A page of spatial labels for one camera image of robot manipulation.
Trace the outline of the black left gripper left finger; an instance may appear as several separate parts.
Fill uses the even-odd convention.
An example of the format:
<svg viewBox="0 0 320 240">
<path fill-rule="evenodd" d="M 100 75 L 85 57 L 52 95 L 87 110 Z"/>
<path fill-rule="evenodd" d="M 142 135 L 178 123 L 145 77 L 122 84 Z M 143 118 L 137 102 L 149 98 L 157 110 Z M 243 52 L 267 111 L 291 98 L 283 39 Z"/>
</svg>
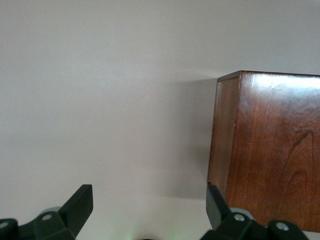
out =
<svg viewBox="0 0 320 240">
<path fill-rule="evenodd" d="M 83 184 L 58 210 L 47 210 L 19 225 L 14 218 L 0 220 L 2 240 L 75 240 L 93 211 L 93 187 Z"/>
</svg>

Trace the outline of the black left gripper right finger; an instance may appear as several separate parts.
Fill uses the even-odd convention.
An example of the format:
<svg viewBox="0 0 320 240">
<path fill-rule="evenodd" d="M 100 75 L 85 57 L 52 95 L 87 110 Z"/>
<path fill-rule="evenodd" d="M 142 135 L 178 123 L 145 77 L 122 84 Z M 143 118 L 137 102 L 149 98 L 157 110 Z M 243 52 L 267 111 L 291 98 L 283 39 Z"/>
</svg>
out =
<svg viewBox="0 0 320 240">
<path fill-rule="evenodd" d="M 203 240 L 307 240 L 295 224 L 272 220 L 265 227 L 244 211 L 232 211 L 215 185 L 206 188 L 206 213 L 212 229 Z"/>
</svg>

